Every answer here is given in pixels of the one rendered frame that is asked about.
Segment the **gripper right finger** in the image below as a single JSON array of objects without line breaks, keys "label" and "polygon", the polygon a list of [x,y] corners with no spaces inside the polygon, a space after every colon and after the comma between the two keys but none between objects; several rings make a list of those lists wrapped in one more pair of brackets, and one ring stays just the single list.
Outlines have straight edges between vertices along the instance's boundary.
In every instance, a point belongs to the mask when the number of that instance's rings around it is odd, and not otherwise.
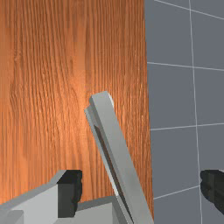
[{"label": "gripper right finger", "polygon": [[224,215],[224,172],[203,170],[199,176],[202,195]]}]

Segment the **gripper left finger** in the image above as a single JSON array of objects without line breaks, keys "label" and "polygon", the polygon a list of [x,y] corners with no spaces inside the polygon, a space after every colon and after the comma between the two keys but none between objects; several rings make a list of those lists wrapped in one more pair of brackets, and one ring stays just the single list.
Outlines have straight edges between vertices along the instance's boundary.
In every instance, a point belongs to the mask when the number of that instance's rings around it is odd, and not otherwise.
[{"label": "gripper left finger", "polygon": [[54,224],[73,218],[82,195],[82,171],[60,170],[48,183],[0,205],[0,224]]}]

